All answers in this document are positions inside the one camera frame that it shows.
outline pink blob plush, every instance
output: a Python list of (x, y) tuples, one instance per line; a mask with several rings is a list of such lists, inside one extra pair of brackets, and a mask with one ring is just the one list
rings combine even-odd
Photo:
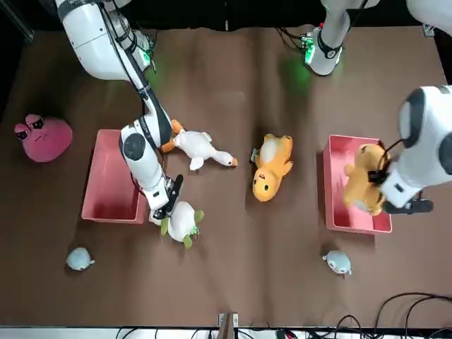
[(23, 149), (35, 162), (49, 162), (57, 159), (71, 144), (72, 130), (57, 118), (46, 118), (29, 114), (24, 124), (14, 127)]

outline white plush toy with green feet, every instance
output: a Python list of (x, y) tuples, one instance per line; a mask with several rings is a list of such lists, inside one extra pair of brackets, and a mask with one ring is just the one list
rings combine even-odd
[(166, 217), (160, 223), (162, 235), (169, 234), (177, 242), (183, 242), (186, 249), (193, 245), (192, 235), (199, 233), (197, 224), (204, 218), (202, 210), (194, 210), (189, 203), (177, 203), (171, 217)]

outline plush toy eye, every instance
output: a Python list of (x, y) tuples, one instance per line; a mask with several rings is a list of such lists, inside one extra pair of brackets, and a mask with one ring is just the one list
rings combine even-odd
[(44, 121), (39, 119), (31, 124), (34, 129), (41, 129), (44, 126)]
[(27, 131), (18, 132), (16, 133), (16, 136), (19, 140), (25, 140), (28, 137), (28, 132)]

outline brown tabletop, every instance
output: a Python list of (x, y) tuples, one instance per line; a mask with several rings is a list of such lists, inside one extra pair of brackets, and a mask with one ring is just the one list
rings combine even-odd
[[(168, 174), (185, 176), (182, 198), (206, 213), (200, 238), (185, 251), (148, 223), (80, 219), (97, 130), (120, 129), (141, 106), (128, 83), (89, 76), (63, 33), (38, 33), (23, 50), (1, 125), (2, 324), (214, 326), (218, 313), (235, 311), (248, 326), (334, 325), (348, 313), (371, 326), (391, 295), (452, 293), (450, 185), (427, 189), (433, 213), (394, 216), (393, 232), (375, 237), (328, 231), (319, 203), (328, 135), (390, 144), (408, 93), (445, 83), (420, 28), (353, 28), (323, 78), (272, 29), (162, 32), (155, 60), (154, 89), (171, 118), (239, 159), (236, 169), (207, 161), (193, 174), (183, 153), (168, 156)], [(58, 160), (40, 165), (25, 157), (13, 125), (44, 112), (65, 118), (74, 136)], [(262, 204), (250, 191), (249, 156), (265, 133), (293, 136), (295, 164)], [(75, 245), (96, 264), (70, 274), (64, 261)], [(332, 247), (349, 255), (352, 276), (335, 276), (321, 260)], [(381, 325), (402, 326), (411, 301), (390, 305)], [(426, 303), (410, 326), (443, 327), (450, 312)]]

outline small white plush toy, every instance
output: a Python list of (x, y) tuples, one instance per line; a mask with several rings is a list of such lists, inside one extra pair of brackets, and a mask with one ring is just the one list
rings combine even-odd
[(347, 254), (341, 251), (329, 251), (328, 254), (322, 257), (328, 264), (328, 267), (337, 274), (352, 275), (352, 264)]
[(213, 158), (224, 166), (238, 165), (237, 159), (228, 152), (216, 150), (211, 142), (212, 138), (206, 132), (185, 131), (177, 120), (171, 120), (172, 130), (176, 136), (162, 146), (163, 152), (169, 152), (178, 147), (191, 158), (190, 170), (199, 170), (204, 165), (204, 160)]
[(88, 266), (93, 265), (94, 262), (94, 260), (91, 260), (88, 250), (83, 247), (74, 249), (66, 259), (66, 263), (73, 270), (85, 270)]
[(163, 220), (151, 220), (156, 225), (161, 227), (161, 234), (169, 234), (171, 238), (177, 242), (183, 242), (186, 249), (189, 249), (193, 242), (191, 240), (192, 235), (199, 233), (198, 223), (204, 218), (204, 212), (202, 210), (194, 210), (189, 203), (185, 201), (179, 201), (174, 208), (171, 217), (166, 217)]

